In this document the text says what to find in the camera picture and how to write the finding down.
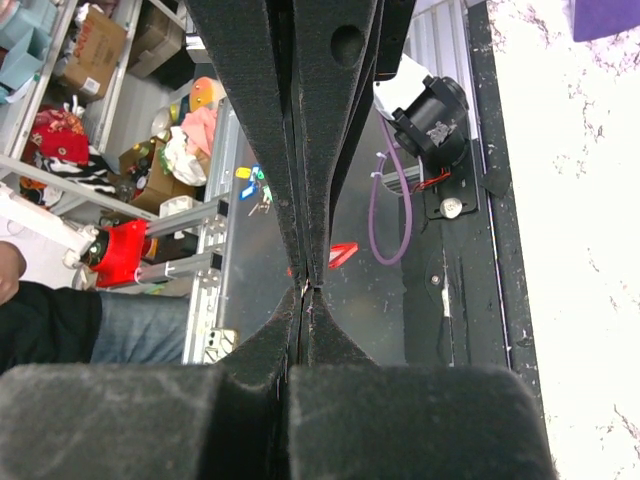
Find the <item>jeans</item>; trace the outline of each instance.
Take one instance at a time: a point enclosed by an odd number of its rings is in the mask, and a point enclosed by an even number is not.
[[[101,292],[102,324],[91,363],[182,361],[189,300]]]

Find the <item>round hole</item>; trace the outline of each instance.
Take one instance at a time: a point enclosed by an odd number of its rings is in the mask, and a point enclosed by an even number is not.
[[[331,36],[331,55],[342,67],[353,67],[364,47],[364,35],[353,25],[343,25]]]

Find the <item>marble tabletop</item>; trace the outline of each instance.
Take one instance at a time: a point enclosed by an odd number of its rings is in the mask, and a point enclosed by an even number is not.
[[[559,478],[640,478],[640,28],[571,37],[569,0],[487,4]]]

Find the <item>blue plastic bin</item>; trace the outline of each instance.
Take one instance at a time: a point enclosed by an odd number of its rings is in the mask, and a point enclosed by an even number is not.
[[[51,37],[31,27],[9,50],[0,69],[0,83],[17,90],[44,64]]]
[[[14,7],[0,25],[0,47],[11,50],[29,28],[49,35],[53,30],[57,9],[49,0],[23,0]]]

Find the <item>bolt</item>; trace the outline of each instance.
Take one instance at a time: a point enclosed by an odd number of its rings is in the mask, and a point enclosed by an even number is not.
[[[456,218],[462,213],[462,202],[455,197],[445,198],[440,204],[440,213],[445,218]]]

